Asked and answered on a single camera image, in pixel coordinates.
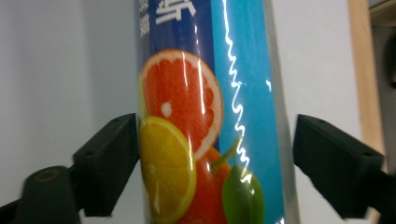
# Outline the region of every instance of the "blue can label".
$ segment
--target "blue can label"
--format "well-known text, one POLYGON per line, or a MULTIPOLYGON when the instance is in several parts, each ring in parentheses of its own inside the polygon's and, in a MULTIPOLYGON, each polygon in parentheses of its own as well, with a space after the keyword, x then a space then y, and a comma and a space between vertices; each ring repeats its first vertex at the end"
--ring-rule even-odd
POLYGON ((139 0, 151 223, 284 223, 261 0, 139 0))

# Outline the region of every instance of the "orange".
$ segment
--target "orange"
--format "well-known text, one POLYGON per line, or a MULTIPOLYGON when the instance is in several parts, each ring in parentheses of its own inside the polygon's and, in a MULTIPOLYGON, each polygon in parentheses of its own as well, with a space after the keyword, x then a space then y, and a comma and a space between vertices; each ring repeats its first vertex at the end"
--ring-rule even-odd
POLYGON ((195 195, 190 207, 177 224, 226 224, 227 219, 222 205, 222 188, 231 171, 230 164, 224 162, 219 167, 213 167, 220 154, 210 148, 196 162, 197 183, 195 195))

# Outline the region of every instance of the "fruit illustration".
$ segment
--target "fruit illustration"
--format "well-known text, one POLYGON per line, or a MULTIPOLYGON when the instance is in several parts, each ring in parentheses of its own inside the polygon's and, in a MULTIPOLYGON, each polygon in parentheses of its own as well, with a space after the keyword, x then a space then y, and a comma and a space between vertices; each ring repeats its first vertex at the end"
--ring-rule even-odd
POLYGON ((224 183, 222 200, 229 224, 264 222, 262 187, 257 177, 245 167, 233 167, 224 183))
POLYGON ((220 154, 212 147, 196 162, 197 188, 191 205, 177 224, 227 223, 221 200, 224 180, 231 171, 227 161, 213 166, 220 154))
POLYGON ((199 160, 217 140, 223 120, 219 84, 212 71, 195 55, 169 49, 148 59, 140 79, 147 115, 178 127, 199 160))
POLYGON ((195 160, 183 133, 166 119, 140 125, 140 157, 152 223, 175 223, 188 209, 196 187, 195 160))

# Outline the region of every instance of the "grapefruit illustration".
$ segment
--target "grapefruit illustration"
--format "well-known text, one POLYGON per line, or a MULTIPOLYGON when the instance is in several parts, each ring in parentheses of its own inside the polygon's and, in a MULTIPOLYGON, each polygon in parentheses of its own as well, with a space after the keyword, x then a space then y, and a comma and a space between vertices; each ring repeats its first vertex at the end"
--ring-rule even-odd
POLYGON ((218 138, 223 120, 219 84, 210 68, 191 53, 168 49, 148 59, 140 79, 147 116, 178 127, 200 159, 218 138))

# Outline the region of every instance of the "white wall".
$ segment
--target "white wall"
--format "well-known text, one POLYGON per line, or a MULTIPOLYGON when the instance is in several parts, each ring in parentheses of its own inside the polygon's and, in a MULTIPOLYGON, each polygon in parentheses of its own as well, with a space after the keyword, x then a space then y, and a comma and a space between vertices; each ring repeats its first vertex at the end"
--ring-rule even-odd
MULTIPOLYGON (((291 129, 305 113, 359 138, 346 1, 274 4, 291 129)), ((70 166, 103 125, 136 111, 133 11, 132 0, 0 1, 0 205, 20 197, 26 176, 70 166)), ((296 174, 302 223, 344 223, 296 174)), ((114 217, 84 223, 143 223, 141 192, 137 166, 114 217)))
MULTIPOLYGON (((291 134, 297 114, 306 114, 361 139, 347 0, 273 2, 291 134)), ((302 224, 345 223, 298 167, 296 178, 302 224)))

